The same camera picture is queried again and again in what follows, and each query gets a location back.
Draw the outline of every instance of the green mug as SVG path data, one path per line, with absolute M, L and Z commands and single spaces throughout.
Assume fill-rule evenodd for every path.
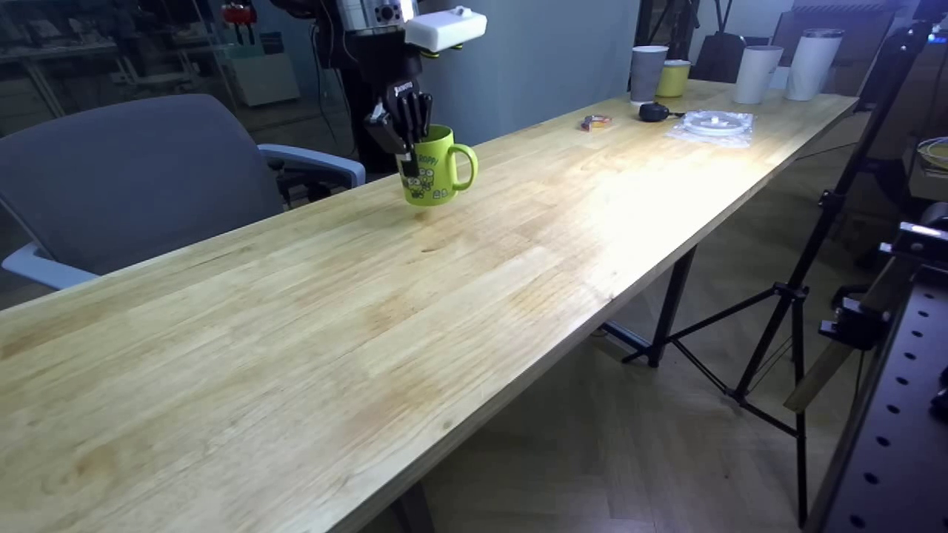
M 458 175 L 455 155 L 467 160 L 467 172 Z M 427 135 L 414 141 L 414 172 L 408 163 L 396 163 L 405 200 L 418 206 L 436 206 L 467 190 L 477 178 L 477 153 L 470 144 L 455 144 L 454 130 L 428 123 Z

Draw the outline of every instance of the gray chair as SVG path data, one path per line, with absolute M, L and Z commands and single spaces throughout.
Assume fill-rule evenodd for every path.
M 32 243 L 3 269 L 51 286 L 251 224 L 286 206 L 283 187 L 363 182 L 356 160 L 254 144 L 206 95 L 100 105 L 0 135 L 0 203 Z

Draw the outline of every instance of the wooden tabletop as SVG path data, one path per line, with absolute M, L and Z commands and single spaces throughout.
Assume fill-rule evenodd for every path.
M 0 529 L 360 524 L 851 104 L 719 144 L 605 101 L 480 144 L 448 206 L 388 178 L 3 311 Z

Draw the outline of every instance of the chair armrest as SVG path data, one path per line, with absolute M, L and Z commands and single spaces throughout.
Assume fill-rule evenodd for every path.
M 270 163 L 292 163 L 314 172 L 331 172 L 341 175 L 350 190 L 363 182 L 363 164 L 357 160 L 334 155 L 326 150 L 310 150 L 298 144 L 257 144 L 261 155 Z
M 11 255 L 5 255 L 3 269 L 24 275 L 24 278 L 32 278 L 48 286 L 60 286 L 60 289 L 97 278 L 95 272 L 42 256 L 34 243 L 26 243 L 26 246 L 15 247 Z

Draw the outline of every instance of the mug handle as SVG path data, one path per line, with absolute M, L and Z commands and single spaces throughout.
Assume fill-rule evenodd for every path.
M 470 144 L 451 144 L 448 155 L 464 155 L 470 163 L 470 175 L 464 179 L 454 179 L 454 190 L 467 190 L 477 178 L 477 153 Z

